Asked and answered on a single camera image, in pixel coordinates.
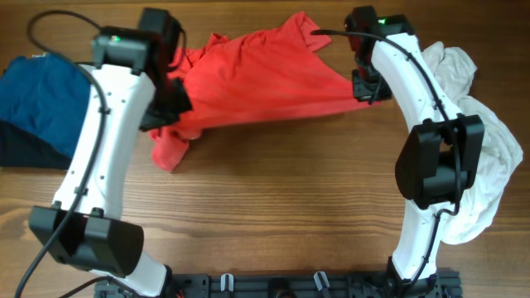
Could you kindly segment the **red t-shirt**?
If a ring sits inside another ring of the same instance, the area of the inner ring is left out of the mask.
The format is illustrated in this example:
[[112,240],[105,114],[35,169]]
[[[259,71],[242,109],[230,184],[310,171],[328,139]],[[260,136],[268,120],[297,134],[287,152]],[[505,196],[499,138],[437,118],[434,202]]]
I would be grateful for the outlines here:
[[200,49],[179,49],[182,60],[168,74],[181,79],[192,109],[177,123],[153,129],[152,161],[173,171],[190,141],[206,128],[323,117],[367,108],[353,85],[326,65],[318,50],[331,43],[314,36],[305,12],[281,26],[230,39],[218,33]]

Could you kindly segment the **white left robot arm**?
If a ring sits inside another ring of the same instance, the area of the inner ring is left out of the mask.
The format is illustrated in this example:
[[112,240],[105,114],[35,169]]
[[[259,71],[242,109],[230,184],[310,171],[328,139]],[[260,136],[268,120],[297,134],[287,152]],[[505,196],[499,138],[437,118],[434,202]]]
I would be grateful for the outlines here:
[[185,32],[177,22],[103,27],[93,42],[88,108],[73,160],[52,205],[29,226],[41,253],[95,274],[137,297],[177,295],[172,270],[143,248],[142,227],[122,221],[123,184],[137,134],[174,123],[190,109],[168,72]]

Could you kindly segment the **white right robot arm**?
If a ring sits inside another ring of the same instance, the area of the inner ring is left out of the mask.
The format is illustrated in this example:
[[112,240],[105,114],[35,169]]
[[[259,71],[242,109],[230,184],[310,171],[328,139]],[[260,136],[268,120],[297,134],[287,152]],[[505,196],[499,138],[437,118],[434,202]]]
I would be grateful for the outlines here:
[[368,104],[395,98],[409,130],[395,165],[405,217],[388,260],[384,295],[433,295],[441,289],[436,254],[464,190],[475,182],[484,124],[446,97],[405,16],[379,17],[371,6],[357,7],[344,27],[357,63],[354,97]]

